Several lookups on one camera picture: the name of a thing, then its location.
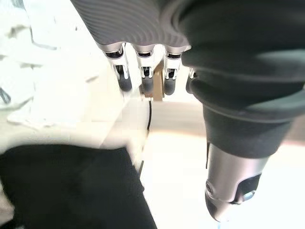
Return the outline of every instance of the gray ribbed cover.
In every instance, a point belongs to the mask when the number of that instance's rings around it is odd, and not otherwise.
[[[160,0],[71,1],[98,44],[188,45],[183,35],[170,34],[160,26]]]

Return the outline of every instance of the black cloth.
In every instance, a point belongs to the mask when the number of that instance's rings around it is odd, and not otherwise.
[[[0,179],[15,207],[14,226],[156,228],[126,148],[19,146],[0,156]]]

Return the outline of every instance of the black rubber fingertip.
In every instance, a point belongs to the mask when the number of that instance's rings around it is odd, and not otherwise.
[[[165,79],[164,80],[164,93],[166,95],[172,95],[176,88],[176,80],[173,79]]]
[[[191,78],[188,77],[188,78],[187,78],[187,81],[186,81],[185,89],[186,89],[186,91],[188,92],[188,94],[193,94],[193,93],[192,93],[192,90],[191,90],[190,84],[191,84]]]
[[[145,77],[142,78],[142,91],[145,94],[153,92],[153,78]]]
[[[132,89],[132,82],[130,80],[130,77],[128,79],[125,79],[123,76],[119,79],[119,86],[120,89],[124,92],[129,92]]]

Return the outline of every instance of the screw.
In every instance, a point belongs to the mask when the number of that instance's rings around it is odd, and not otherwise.
[[[206,190],[208,191],[208,193],[210,194],[210,195],[212,195],[213,194],[213,190],[212,190],[212,188],[210,187],[210,185],[208,184],[208,183],[206,183]]]

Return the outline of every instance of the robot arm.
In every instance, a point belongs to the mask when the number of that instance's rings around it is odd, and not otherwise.
[[[305,113],[305,2],[71,1],[112,63],[123,91],[131,89],[123,42],[134,45],[143,84],[151,84],[153,77],[153,45],[165,45],[168,94],[181,55],[183,64],[195,70],[188,91],[203,103],[206,205],[215,220],[227,220],[232,207],[253,196],[268,157],[293,119]]]
[[[217,221],[250,199],[293,119],[305,112],[303,1],[197,1],[179,29],[191,50],[183,63],[204,106],[206,205]]]

